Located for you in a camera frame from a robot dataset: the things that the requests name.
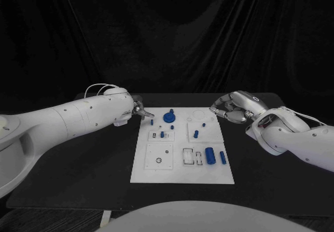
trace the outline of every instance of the white board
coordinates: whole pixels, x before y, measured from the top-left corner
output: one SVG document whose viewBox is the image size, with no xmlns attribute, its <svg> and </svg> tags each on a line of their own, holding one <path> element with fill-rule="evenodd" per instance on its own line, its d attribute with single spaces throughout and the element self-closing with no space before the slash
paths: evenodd
<svg viewBox="0 0 334 232">
<path fill-rule="evenodd" d="M 220 125 L 208 108 L 172 108 L 175 120 L 171 123 L 162 119 L 169 108 L 145 110 L 155 117 L 152 125 L 151 118 L 145 117 L 141 121 L 129 182 L 233 184 Z M 194 131 L 198 131 L 197 138 L 192 137 Z M 213 148 L 214 164 L 207 164 L 207 147 Z M 224 152 L 225 164 L 221 162 L 220 151 Z"/>
</svg>

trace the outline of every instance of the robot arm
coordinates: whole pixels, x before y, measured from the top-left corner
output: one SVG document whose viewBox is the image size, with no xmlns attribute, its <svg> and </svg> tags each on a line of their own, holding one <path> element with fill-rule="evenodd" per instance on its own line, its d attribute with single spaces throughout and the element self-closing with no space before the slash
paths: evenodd
<svg viewBox="0 0 334 232">
<path fill-rule="evenodd" d="M 227 112 L 215 109 L 223 102 Z M 277 156 L 287 150 L 302 161 L 334 172 L 332 126 L 319 122 L 322 126 L 309 128 L 295 115 L 299 113 L 286 107 L 267 109 L 263 102 L 243 91 L 220 97 L 210 111 L 233 123 L 244 123 L 247 118 L 253 120 L 246 134 L 272 155 Z"/>
<path fill-rule="evenodd" d="M 142 98 L 123 88 L 54 107 L 0 115 L 0 197 L 18 185 L 43 153 L 57 144 L 107 125 L 126 124 L 132 114 L 145 112 Z"/>
</svg>

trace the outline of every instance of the robotic hand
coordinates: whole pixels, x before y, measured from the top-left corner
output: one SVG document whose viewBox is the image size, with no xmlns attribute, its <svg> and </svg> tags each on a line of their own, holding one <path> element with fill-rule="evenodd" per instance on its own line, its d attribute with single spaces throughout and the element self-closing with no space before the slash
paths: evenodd
<svg viewBox="0 0 334 232">
<path fill-rule="evenodd" d="M 228 111 L 215 108 L 221 103 Z M 267 109 L 264 103 L 244 91 L 220 97 L 210 111 L 233 123 L 244 123 L 248 118 L 253 120 L 246 134 L 272 155 L 277 156 L 287 150 L 302 161 L 334 172 L 332 126 L 283 106 Z M 319 126 L 309 128 L 295 114 L 315 120 Z"/>
<path fill-rule="evenodd" d="M 142 98 L 115 87 L 103 95 L 79 99 L 54 107 L 0 115 L 0 198 L 22 181 L 43 153 L 57 144 L 107 125 L 126 124 L 143 110 Z"/>
</svg>

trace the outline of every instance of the black backdrop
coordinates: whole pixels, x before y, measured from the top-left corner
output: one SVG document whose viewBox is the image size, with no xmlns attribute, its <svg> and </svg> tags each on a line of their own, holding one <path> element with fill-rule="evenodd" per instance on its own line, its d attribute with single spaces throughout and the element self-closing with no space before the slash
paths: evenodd
<svg viewBox="0 0 334 232">
<path fill-rule="evenodd" d="M 329 1 L 0 4 L 0 113 L 60 104 L 106 82 L 129 92 L 274 92 L 331 124 Z"/>
</svg>

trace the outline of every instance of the table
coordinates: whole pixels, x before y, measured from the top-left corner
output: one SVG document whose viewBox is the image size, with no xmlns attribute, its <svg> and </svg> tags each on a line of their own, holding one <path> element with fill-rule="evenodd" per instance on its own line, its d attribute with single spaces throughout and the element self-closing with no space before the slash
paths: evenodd
<svg viewBox="0 0 334 232">
<path fill-rule="evenodd" d="M 223 94 L 139 94 L 145 107 L 208 107 Z M 273 93 L 254 93 L 269 108 Z M 53 147 L 14 189 L 7 207 L 135 210 L 169 201 L 211 201 L 276 215 L 334 215 L 334 173 L 286 152 L 273 156 L 244 134 L 250 124 L 218 118 L 234 185 L 129 183 L 139 117 Z"/>
</svg>

